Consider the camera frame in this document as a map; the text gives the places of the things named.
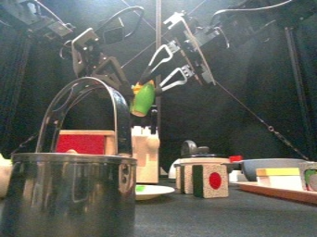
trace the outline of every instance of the yellow box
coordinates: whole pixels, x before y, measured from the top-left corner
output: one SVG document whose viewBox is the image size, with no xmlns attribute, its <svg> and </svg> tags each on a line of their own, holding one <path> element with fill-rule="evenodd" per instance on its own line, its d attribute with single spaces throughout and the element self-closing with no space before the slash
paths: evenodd
<svg viewBox="0 0 317 237">
<path fill-rule="evenodd" d="M 299 168 L 256 168 L 256 176 L 299 175 Z"/>
</svg>

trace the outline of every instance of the plate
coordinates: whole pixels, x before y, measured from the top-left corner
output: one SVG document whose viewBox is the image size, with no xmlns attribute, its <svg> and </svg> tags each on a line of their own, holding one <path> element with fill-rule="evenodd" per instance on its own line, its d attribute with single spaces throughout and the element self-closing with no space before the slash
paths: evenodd
<svg viewBox="0 0 317 237">
<path fill-rule="evenodd" d="M 137 184 L 135 187 L 136 200 L 148 200 L 173 191 L 175 189 L 167 186 Z"/>
</svg>

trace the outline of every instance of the red circle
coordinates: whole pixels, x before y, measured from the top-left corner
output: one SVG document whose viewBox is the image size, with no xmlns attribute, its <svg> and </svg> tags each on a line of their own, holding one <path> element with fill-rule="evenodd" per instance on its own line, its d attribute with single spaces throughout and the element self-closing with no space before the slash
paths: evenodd
<svg viewBox="0 0 317 237">
<path fill-rule="evenodd" d="M 220 177 L 219 173 L 212 172 L 208 175 L 208 185 L 212 189 L 219 189 L 219 187 L 222 185 L 222 177 Z"/>
</svg>

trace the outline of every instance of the wooden tray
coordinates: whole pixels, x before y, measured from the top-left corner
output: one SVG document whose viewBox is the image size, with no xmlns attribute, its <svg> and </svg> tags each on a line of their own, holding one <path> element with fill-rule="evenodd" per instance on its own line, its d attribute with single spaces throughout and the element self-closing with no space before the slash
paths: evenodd
<svg viewBox="0 0 317 237">
<path fill-rule="evenodd" d="M 238 185 L 243 191 L 317 205 L 317 192 L 258 186 L 256 182 L 239 182 Z"/>
</svg>

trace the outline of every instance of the dark table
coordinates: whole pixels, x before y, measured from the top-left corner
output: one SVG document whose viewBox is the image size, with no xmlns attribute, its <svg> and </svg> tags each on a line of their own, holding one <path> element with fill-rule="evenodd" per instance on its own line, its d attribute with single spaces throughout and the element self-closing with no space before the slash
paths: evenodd
<svg viewBox="0 0 317 237">
<path fill-rule="evenodd" d="M 159 185 L 175 186 L 167 179 Z M 179 191 L 136 202 L 135 236 L 317 236 L 317 206 L 244 192 L 204 199 Z"/>
</svg>

